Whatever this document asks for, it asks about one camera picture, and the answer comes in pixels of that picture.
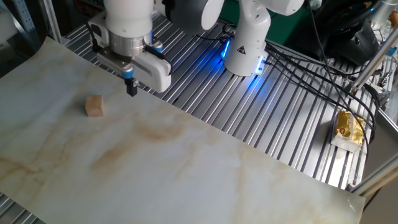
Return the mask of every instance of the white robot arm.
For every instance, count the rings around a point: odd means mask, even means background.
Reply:
[[[304,0],[239,0],[240,17],[234,39],[221,54],[225,67],[240,76],[260,75],[267,53],[266,36],[271,26],[267,9],[289,16],[297,12]]]
[[[271,24],[267,9],[291,15],[304,0],[239,0],[241,15],[234,39],[223,52],[226,68],[237,75],[262,73],[265,38]],[[181,30],[199,34],[211,29],[224,0],[104,0],[106,12],[89,22],[98,43],[94,47],[104,65],[122,75],[127,92],[136,94],[139,80],[157,92],[171,84],[172,66],[162,43],[152,36],[152,10],[156,8]]]

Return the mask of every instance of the metal frame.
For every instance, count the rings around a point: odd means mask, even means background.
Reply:
[[[351,92],[356,93],[373,75],[377,67],[386,58],[386,53],[397,42],[398,28],[395,28],[391,35],[387,38],[385,43],[381,46],[374,58],[368,63],[364,71],[358,76],[354,83],[351,85]]]
[[[35,25],[33,24],[29,11],[27,10],[25,1],[12,0],[12,2],[14,3],[17,9],[18,15],[21,18],[23,25],[22,27],[22,25],[18,22],[15,16],[11,14],[15,27],[17,28],[18,32],[22,35],[22,37],[26,40],[26,42],[29,44],[29,47],[31,47],[31,49],[34,52],[38,51],[42,43],[39,39],[39,36],[37,35]],[[9,9],[3,3],[2,0],[0,1],[0,7],[9,11]]]
[[[58,43],[62,44],[63,39],[61,36],[60,28],[58,26],[57,17],[55,16],[54,7],[52,5],[52,0],[42,0],[44,5],[45,17],[48,19],[50,24],[50,30],[52,38]]]

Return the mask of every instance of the small cube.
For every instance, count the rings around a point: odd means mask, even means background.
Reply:
[[[103,109],[104,102],[102,96],[87,96],[86,99],[86,112],[89,117],[104,116]]]

